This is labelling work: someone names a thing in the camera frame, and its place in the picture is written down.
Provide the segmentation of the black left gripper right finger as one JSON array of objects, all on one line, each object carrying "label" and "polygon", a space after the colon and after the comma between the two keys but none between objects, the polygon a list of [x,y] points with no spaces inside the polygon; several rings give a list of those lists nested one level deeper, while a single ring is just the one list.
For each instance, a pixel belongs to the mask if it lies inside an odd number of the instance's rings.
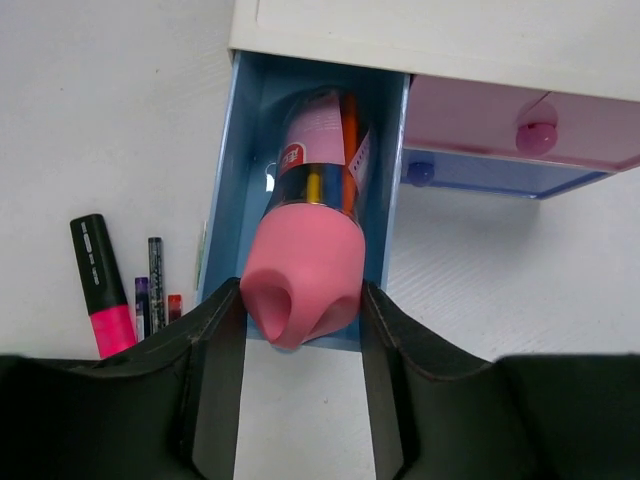
[{"label": "black left gripper right finger", "polygon": [[439,426],[437,386],[489,365],[406,314],[380,287],[361,295],[362,364],[378,479],[407,479]]}]

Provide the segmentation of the light blue drawer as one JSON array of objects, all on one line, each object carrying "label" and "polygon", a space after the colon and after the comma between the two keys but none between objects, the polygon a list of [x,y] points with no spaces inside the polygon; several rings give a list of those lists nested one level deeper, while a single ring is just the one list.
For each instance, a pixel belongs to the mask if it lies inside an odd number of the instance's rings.
[{"label": "light blue drawer", "polygon": [[240,52],[198,287],[240,281],[273,346],[357,349],[364,282],[384,286],[410,80]]}]

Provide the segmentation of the pink pencil tube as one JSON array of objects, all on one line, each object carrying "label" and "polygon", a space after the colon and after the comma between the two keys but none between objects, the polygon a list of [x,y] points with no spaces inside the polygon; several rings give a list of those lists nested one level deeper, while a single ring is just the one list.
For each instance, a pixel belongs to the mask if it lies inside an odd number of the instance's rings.
[{"label": "pink pencil tube", "polygon": [[277,348],[295,350],[358,314],[374,140],[346,89],[311,91],[287,118],[274,188],[240,282],[248,313]]}]

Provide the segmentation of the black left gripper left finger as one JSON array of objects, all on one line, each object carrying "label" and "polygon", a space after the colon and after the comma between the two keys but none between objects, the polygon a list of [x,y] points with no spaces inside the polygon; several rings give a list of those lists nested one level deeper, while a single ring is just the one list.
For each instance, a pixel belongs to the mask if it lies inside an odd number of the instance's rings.
[{"label": "black left gripper left finger", "polygon": [[160,333],[95,365],[119,404],[138,407],[126,435],[155,478],[233,478],[246,331],[232,277]]}]

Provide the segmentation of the dark blue drawer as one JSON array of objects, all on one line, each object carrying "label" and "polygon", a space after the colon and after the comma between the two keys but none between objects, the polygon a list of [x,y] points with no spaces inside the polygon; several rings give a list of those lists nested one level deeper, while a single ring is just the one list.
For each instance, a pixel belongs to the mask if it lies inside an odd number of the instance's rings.
[{"label": "dark blue drawer", "polygon": [[543,200],[608,176],[607,172],[545,163],[405,149],[401,182]]}]

